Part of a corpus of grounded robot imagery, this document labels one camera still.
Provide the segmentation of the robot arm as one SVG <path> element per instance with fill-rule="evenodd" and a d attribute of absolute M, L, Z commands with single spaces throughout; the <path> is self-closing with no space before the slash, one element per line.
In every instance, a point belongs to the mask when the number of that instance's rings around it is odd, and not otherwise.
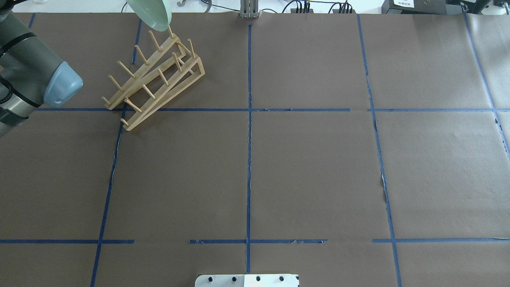
<path fill-rule="evenodd" d="M 83 87 L 82 78 L 2 0 L 0 19 L 0 134 L 22 125 L 40 106 L 58 108 Z"/>

